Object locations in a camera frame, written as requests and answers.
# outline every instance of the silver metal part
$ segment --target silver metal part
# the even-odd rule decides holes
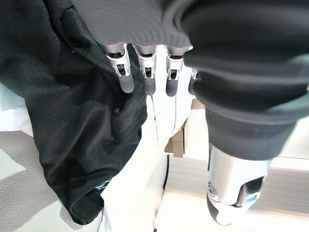
[[[115,43],[111,45],[102,45],[102,44],[98,44],[98,45],[104,52],[116,53],[123,48],[124,43]]]
[[[257,201],[270,163],[239,159],[212,146],[207,196],[218,210],[219,224],[230,224]]]
[[[139,54],[150,54],[153,53],[156,50],[157,45],[151,45],[151,46],[139,46],[134,45],[135,50]]]
[[[180,72],[183,68],[183,54],[173,54],[167,51],[167,60],[166,60],[166,69],[167,69],[167,78],[170,81],[174,79],[178,81]]]
[[[167,46],[167,50],[168,52],[175,54],[175,55],[183,55],[185,52],[191,50],[193,48],[193,46],[189,46],[189,47],[171,47],[171,46]]]
[[[131,73],[130,59],[127,53],[126,44],[124,44],[121,50],[118,50],[118,53],[120,53],[121,56],[117,58],[111,57],[109,53],[107,53],[106,56],[110,60],[110,63],[112,64],[112,67],[115,69],[115,72],[118,75],[118,77],[123,76],[123,74],[125,74],[125,76],[130,76]]]
[[[136,53],[139,58],[140,62],[140,69],[143,74],[144,79],[151,78],[154,79],[155,77],[155,64],[156,64],[156,45],[151,46],[150,48],[153,50],[147,50],[148,53],[140,53],[141,49],[140,46],[134,46]]]

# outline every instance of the black rubber cover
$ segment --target black rubber cover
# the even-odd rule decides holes
[[[144,90],[147,95],[152,96],[155,93],[155,79],[144,79]]]
[[[211,201],[209,200],[209,197],[208,195],[206,196],[207,197],[207,206],[208,206],[208,210],[211,214],[211,217],[212,219],[218,223],[217,221],[217,215],[219,213],[219,211],[213,206],[213,204],[211,203]]]
[[[166,81],[165,91],[169,97],[174,97],[177,93],[177,89],[178,89],[178,81],[175,81],[175,79]]]
[[[206,105],[210,143],[242,159],[278,155],[309,115],[309,2],[197,1],[182,18],[184,63]]]
[[[134,90],[134,82],[132,74],[130,74],[129,76],[123,75],[119,77],[119,82],[123,92],[131,93]]]

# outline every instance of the robotic hand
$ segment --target robotic hand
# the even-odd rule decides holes
[[[134,44],[148,95],[158,44],[167,46],[167,95],[176,94],[183,63],[193,68],[189,92],[206,105],[212,145],[208,208],[222,225],[240,217],[297,120],[309,115],[308,1],[72,2],[124,92],[134,88],[125,43]]]

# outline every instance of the white cloth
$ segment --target white cloth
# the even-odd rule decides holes
[[[0,83],[0,131],[20,130],[33,137],[25,100]]]

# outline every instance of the black jacket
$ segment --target black jacket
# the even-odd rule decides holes
[[[0,82],[25,99],[45,178],[82,225],[140,141],[146,96],[134,60],[131,71],[125,94],[69,1],[0,2]]]

